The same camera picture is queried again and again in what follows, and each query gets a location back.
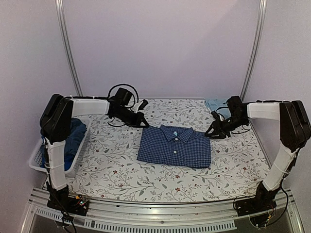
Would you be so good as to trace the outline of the floral patterned table mat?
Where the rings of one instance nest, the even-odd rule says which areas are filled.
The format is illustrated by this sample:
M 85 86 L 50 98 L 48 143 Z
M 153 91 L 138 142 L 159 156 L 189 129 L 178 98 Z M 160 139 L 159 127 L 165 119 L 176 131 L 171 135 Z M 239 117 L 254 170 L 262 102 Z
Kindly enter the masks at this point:
M 252 196 L 269 166 L 250 127 L 212 140 L 211 165 L 198 169 L 137 160 L 141 129 L 105 115 L 89 115 L 89 141 L 74 178 L 73 194 L 139 202 L 199 202 Z

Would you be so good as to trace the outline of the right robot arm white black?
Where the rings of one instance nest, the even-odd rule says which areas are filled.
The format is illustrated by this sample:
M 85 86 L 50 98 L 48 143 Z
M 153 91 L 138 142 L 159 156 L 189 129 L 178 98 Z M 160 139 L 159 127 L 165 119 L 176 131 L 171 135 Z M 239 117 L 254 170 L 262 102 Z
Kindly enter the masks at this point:
M 250 119 L 267 119 L 279 122 L 280 147 L 267 176 L 259 183 L 251 207 L 261 212 L 275 198 L 283 180 L 295 166 L 299 151 L 311 137 L 311 124 L 300 100 L 265 100 L 244 103 L 238 96 L 227 100 L 230 117 L 221 120 L 213 111 L 214 121 L 205 133 L 206 137 L 225 139 L 240 126 L 247 126 Z

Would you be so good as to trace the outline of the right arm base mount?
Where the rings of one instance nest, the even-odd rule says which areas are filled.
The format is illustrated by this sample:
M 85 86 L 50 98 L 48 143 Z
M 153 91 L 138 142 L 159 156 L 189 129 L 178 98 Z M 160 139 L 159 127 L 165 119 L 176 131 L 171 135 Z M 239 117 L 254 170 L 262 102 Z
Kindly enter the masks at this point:
M 267 202 L 261 202 L 256 200 L 255 197 L 249 197 L 245 195 L 238 195 L 233 200 L 233 209 L 237 212 L 238 216 L 252 215 L 268 210 L 276 209 L 276 201 L 269 200 Z

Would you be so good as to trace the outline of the right aluminium frame post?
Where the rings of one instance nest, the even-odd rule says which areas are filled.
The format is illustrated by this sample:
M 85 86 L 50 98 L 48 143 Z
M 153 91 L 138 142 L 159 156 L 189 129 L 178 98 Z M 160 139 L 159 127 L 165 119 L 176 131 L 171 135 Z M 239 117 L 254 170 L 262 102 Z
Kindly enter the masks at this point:
M 247 90 L 248 90 L 248 87 L 250 85 L 252 73 L 254 70 L 254 66 L 255 66 L 258 50 L 259 50 L 262 31 L 263 31 L 263 27 L 264 27 L 266 8 L 267 8 L 267 0 L 260 0 L 259 1 L 259 9 L 258 9 L 258 18 L 257 18 L 256 28 L 255 28 L 255 36 L 254 36 L 254 40 L 253 40 L 253 45 L 252 45 L 252 49 L 251 49 L 251 54 L 250 54 L 248 66 L 246 69 L 245 78 L 244 78 L 243 85 L 242 85 L 242 90 L 240 93 L 241 100 L 245 100 Z

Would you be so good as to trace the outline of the aluminium frame post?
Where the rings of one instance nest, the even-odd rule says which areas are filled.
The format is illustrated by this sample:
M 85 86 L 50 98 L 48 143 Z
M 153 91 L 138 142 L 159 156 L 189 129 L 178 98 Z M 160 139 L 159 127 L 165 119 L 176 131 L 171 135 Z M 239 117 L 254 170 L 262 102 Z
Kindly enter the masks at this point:
M 254 66 L 255 66 L 258 50 L 259 50 L 262 31 L 263 31 L 263 27 L 264 27 L 266 8 L 267 8 L 267 0 L 260 0 L 259 1 L 259 9 L 258 9 L 258 18 L 257 18 L 256 28 L 255 28 L 255 36 L 254 36 L 254 40 L 253 40 L 253 45 L 252 45 L 252 49 L 251 49 L 251 54 L 250 54 L 248 66 L 246 69 L 245 78 L 244 78 L 243 85 L 242 85 L 242 90 L 240 93 L 241 100 L 245 100 L 247 90 L 248 90 L 248 87 L 250 85 L 252 73 L 254 70 Z
M 56 6 L 56 13 L 57 18 L 59 22 L 59 28 L 60 33 L 64 45 L 65 55 L 69 66 L 70 75 L 72 78 L 72 82 L 75 88 L 75 91 L 78 96 L 83 96 L 82 87 L 78 78 L 72 49 L 69 41 L 69 33 L 67 30 L 67 24 L 66 24 L 66 18 L 65 18 L 65 11 L 64 11 L 64 5 L 62 0 L 55 0 L 55 6 Z

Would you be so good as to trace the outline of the bright blue garment in basket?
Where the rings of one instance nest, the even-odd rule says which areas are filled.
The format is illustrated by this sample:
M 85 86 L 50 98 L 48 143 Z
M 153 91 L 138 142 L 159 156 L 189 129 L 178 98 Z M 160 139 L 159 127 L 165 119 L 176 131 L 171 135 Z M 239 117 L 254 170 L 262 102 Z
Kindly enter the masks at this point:
M 67 171 L 70 169 L 72 162 L 74 160 L 74 155 L 73 154 L 66 154 L 64 156 L 64 170 Z

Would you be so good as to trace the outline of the left aluminium frame post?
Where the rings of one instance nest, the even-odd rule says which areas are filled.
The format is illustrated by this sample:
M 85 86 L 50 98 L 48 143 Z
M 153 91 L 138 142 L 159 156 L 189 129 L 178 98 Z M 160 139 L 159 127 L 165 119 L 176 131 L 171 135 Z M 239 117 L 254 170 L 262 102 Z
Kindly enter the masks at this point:
M 69 41 L 69 33 L 67 30 L 67 24 L 66 24 L 66 18 L 65 18 L 65 11 L 64 11 L 64 5 L 62 0 L 55 0 L 55 6 L 56 6 L 56 13 L 57 18 L 59 22 L 59 28 L 60 33 L 64 45 L 65 55 L 69 66 L 70 75 L 72 78 L 72 82 L 75 88 L 75 91 L 78 96 L 83 96 L 82 87 L 78 78 L 72 49 Z

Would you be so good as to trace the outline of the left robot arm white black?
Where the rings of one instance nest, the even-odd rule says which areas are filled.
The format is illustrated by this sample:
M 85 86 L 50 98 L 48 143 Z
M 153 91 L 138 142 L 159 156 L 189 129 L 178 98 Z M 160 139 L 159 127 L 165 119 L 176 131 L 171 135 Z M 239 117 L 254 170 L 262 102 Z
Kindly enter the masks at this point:
M 138 92 L 130 92 L 127 84 L 115 86 L 114 96 L 106 97 L 64 97 L 53 94 L 41 118 L 41 135 L 44 138 L 45 166 L 48 174 L 47 189 L 50 199 L 62 211 L 72 207 L 69 188 L 65 178 L 64 148 L 70 135 L 71 120 L 77 116 L 106 115 L 109 119 L 117 118 L 126 126 L 147 128 L 142 110 L 148 105 L 147 100 L 139 100 Z

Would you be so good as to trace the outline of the front aluminium rail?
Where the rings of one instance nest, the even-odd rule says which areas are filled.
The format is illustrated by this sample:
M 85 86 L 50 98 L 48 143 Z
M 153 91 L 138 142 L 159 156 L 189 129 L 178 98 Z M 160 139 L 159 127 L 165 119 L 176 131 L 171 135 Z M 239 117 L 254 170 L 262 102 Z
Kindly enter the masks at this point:
M 139 203 L 94 198 L 85 216 L 63 219 L 47 206 L 49 193 L 34 188 L 26 205 L 23 233 L 303 233 L 290 190 L 276 195 L 276 208 L 238 215 L 238 200 L 198 203 Z

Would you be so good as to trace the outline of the light blue t-shirt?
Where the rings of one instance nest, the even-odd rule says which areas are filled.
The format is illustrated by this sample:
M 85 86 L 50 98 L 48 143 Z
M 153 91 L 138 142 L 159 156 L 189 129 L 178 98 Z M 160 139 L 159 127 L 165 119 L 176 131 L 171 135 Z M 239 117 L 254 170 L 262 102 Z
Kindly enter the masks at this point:
M 205 99 L 205 105 L 210 112 L 228 109 L 226 99 Z

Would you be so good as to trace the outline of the dark blue checkered shirt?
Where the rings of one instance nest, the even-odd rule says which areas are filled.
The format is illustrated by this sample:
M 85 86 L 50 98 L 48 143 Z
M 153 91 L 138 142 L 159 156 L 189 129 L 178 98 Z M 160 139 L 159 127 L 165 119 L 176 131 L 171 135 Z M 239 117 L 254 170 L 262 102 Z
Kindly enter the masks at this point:
M 208 168 L 210 139 L 193 128 L 164 126 L 144 128 L 137 160 L 160 165 Z

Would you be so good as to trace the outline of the white plastic laundry basket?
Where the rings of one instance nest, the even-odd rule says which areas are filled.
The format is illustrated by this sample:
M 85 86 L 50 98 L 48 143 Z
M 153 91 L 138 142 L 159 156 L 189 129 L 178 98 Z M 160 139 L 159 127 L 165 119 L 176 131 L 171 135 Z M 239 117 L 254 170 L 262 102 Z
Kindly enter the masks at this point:
M 87 117 L 83 117 L 80 120 L 82 121 L 83 124 L 86 125 L 86 133 L 85 133 L 85 136 L 84 136 L 82 142 L 79 145 L 79 148 L 78 148 L 77 153 L 73 159 L 73 162 L 71 163 L 70 168 L 65 171 L 65 176 L 67 178 L 74 178 L 75 177 L 76 172 L 80 166 L 81 160 L 83 158 L 83 155 L 86 152 L 86 147 L 87 147 L 87 144 L 88 144 L 88 141 L 90 138 L 90 126 L 92 124 L 92 120 L 90 118 L 87 118 Z M 30 168 L 32 168 L 34 170 L 46 173 L 46 169 L 41 167 L 43 153 L 41 152 L 40 148 L 42 145 L 43 145 L 43 139 L 40 138 L 38 140 L 37 144 L 35 145 L 33 152 L 30 155 L 28 165 Z

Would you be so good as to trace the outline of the slate blue garment in basket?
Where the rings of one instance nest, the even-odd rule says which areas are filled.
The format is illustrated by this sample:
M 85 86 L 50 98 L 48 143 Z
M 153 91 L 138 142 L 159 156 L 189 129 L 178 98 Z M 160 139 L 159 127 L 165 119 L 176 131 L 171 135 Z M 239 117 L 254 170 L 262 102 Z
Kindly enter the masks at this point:
M 78 148 L 86 134 L 86 124 L 78 118 L 72 118 L 70 123 L 70 133 L 66 139 L 64 158 L 73 159 L 78 151 Z

